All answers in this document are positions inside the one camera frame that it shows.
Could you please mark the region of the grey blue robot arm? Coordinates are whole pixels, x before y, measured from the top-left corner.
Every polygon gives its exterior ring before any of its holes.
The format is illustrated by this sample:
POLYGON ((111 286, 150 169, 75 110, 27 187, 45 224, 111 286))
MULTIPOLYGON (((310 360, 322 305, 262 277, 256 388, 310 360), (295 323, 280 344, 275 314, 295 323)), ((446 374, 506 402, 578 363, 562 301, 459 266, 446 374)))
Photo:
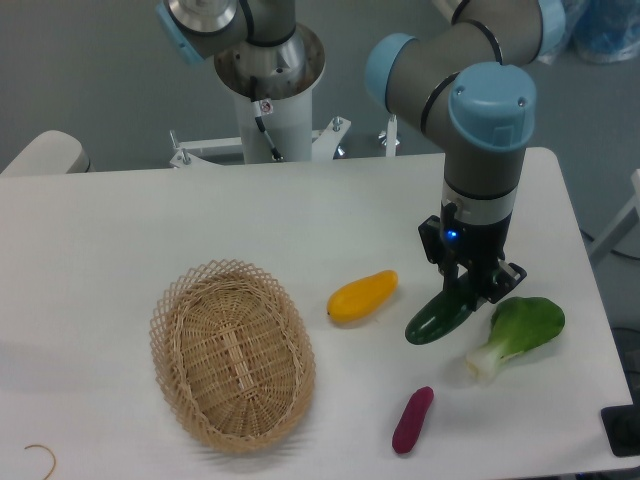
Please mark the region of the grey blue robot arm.
MULTIPOLYGON (((188 63, 213 59, 239 95, 247 162, 307 160, 320 145, 308 115, 284 102, 311 90, 325 65, 291 1, 162 1, 161 26, 188 63)), ((536 88, 525 66, 565 30, 558 1, 459 1, 448 31, 430 41, 392 34, 371 51, 369 95, 445 155, 441 210, 419 229, 447 292, 467 307, 497 302, 525 277, 504 244, 536 88)))

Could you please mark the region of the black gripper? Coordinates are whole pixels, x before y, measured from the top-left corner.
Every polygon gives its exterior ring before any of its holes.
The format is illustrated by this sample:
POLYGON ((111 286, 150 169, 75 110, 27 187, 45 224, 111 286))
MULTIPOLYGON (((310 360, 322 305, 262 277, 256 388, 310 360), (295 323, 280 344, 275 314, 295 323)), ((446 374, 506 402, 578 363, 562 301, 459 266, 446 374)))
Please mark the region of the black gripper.
POLYGON ((442 205, 439 216, 431 215, 419 225, 427 259, 438 266, 443 277, 444 293, 459 294, 458 267, 464 267, 472 277, 478 277, 472 282, 473 310, 477 311, 485 303, 497 304, 527 277, 518 264, 499 261, 505 258, 510 222, 511 214, 490 223, 469 218, 462 201, 457 200, 442 205))

